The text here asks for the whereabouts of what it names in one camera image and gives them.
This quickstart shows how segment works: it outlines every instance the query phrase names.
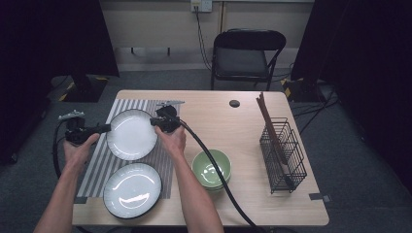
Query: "chair backrest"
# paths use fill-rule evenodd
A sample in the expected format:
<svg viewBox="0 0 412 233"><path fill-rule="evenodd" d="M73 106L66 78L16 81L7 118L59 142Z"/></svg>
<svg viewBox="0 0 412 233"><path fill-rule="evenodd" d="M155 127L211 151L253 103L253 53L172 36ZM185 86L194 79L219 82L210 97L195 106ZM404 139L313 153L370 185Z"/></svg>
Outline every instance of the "chair backrest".
<svg viewBox="0 0 412 233"><path fill-rule="evenodd" d="M233 50L277 50L286 45L285 36L272 30L230 29L219 34L214 48Z"/></svg>

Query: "dish rack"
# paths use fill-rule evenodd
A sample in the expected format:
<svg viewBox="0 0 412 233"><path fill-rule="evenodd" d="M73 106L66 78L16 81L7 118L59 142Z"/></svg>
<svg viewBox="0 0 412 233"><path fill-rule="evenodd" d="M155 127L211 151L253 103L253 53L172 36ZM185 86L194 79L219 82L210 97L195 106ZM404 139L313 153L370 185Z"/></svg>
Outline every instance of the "dish rack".
<svg viewBox="0 0 412 233"><path fill-rule="evenodd" d="M265 126L260 137L260 147L269 177L270 190L293 192L307 176L303 153L287 118L273 117L272 124L278 142L270 139Z"/></svg>

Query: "gray carpet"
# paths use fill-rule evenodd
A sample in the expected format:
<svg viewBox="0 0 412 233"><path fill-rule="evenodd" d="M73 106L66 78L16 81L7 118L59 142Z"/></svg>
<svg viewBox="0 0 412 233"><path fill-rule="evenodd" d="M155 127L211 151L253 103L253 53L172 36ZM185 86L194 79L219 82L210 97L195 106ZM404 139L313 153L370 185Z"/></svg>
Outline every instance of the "gray carpet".
<svg viewBox="0 0 412 233"><path fill-rule="evenodd" d="M287 69L276 74L287 73ZM31 232L51 197L57 178L52 166L52 134L60 115L73 110L86 113L86 125L104 122L122 89L209 89L208 70L123 72L109 80L98 103L64 103L57 99L70 78L50 93L51 105L18 153L14 165L0 166L0 232ZM64 77L52 80L54 85ZM331 91L321 86L325 96ZM218 90L264 90L252 83L217 82ZM271 90L282 91L279 83ZM298 115L318 103L290 103ZM302 129L313 114L296 117ZM301 134L320 191L329 224L294 227L297 232L412 232L412 197L374 149L361 139L353 119L338 103L322 110ZM130 232L129 228L85 227L92 232ZM139 232L153 232L141 228Z"/></svg>

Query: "green bowl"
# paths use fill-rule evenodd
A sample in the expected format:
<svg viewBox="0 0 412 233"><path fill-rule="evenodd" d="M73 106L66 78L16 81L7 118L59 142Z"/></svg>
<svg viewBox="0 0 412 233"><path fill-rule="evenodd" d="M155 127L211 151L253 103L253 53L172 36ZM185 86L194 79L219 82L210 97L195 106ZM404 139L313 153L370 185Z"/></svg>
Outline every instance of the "green bowl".
<svg viewBox="0 0 412 233"><path fill-rule="evenodd" d="M223 174L224 180L228 183L231 173L231 163L229 158L220 150L209 150L209 152L212 153L213 158L215 158L215 161L218 163ZM191 170L197 177L197 180L206 189L215 190L223 187L215 167L204 151L194 158L191 163Z"/></svg>

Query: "gray and white striped mat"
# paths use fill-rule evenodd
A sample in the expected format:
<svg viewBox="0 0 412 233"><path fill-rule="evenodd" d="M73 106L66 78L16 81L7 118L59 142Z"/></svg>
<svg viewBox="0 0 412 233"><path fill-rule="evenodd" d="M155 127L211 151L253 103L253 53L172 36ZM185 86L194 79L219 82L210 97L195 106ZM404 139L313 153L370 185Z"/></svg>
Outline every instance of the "gray and white striped mat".
<svg viewBox="0 0 412 233"><path fill-rule="evenodd" d="M165 102L165 100L116 99L106 123L110 123L113 117L129 109L142 110L155 117L155 110L159 108L156 104L162 102ZM180 105L176 105L174 107L179 113ZM173 163L167 152L161 146L160 140L157 140L154 149L145 157L127 161L112 154L107 146L105 135L102 135L97 143L77 196L103 197L104 186L111 175L114 174L119 168L135 162L146 163L158 171L163 185L160 198L170 198Z"/></svg>

